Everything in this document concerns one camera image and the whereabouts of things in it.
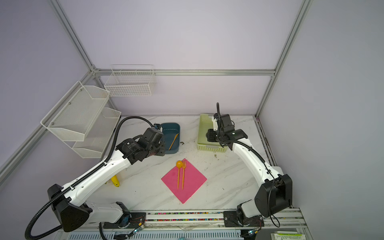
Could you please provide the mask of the yellow plastic spoon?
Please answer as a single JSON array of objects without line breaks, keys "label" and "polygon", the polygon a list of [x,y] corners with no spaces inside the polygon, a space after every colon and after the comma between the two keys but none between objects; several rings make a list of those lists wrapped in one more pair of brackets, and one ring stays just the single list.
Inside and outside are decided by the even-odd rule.
[{"label": "yellow plastic spoon", "polygon": [[179,185],[180,185],[180,171],[181,171],[181,168],[183,167],[183,162],[182,161],[177,161],[176,163],[176,167],[178,169],[178,175],[177,175],[177,189],[179,189]]}]

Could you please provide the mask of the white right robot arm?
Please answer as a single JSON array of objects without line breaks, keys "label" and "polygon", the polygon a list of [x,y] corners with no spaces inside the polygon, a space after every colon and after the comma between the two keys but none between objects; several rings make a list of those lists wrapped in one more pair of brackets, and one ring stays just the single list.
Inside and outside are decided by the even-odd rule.
[{"label": "white right robot arm", "polygon": [[259,186],[253,200],[238,206],[237,215],[242,225],[253,217],[272,218],[293,203],[293,181],[281,168],[271,166],[252,146],[248,135],[236,129],[228,114],[216,113],[213,128],[206,133],[209,142],[217,142],[233,151],[253,174]]}]

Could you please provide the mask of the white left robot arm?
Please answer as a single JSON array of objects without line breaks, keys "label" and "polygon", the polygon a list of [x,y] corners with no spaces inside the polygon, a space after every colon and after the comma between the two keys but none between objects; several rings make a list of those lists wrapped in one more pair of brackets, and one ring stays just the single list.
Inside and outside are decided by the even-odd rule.
[{"label": "white left robot arm", "polygon": [[143,135],[126,139],[114,147],[111,158],[86,172],[83,181],[76,179],[63,187],[53,185],[48,190],[51,199],[69,189],[53,203],[53,211],[63,230],[72,232],[89,223],[111,223],[126,228],[132,215],[122,202],[96,204],[89,202],[88,198],[113,176],[137,161],[150,156],[164,156],[166,147],[163,136],[160,130],[148,128]]}]

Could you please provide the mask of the orange plastic fork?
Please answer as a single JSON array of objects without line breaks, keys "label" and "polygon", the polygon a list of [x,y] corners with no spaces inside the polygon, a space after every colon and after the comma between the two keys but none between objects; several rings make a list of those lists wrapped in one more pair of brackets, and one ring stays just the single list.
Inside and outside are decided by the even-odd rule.
[{"label": "orange plastic fork", "polygon": [[183,190],[184,189],[184,185],[185,185],[185,171],[186,171],[186,167],[187,167],[187,160],[183,160],[182,163],[183,163],[183,165],[182,165],[182,168],[183,168],[182,190]]}]

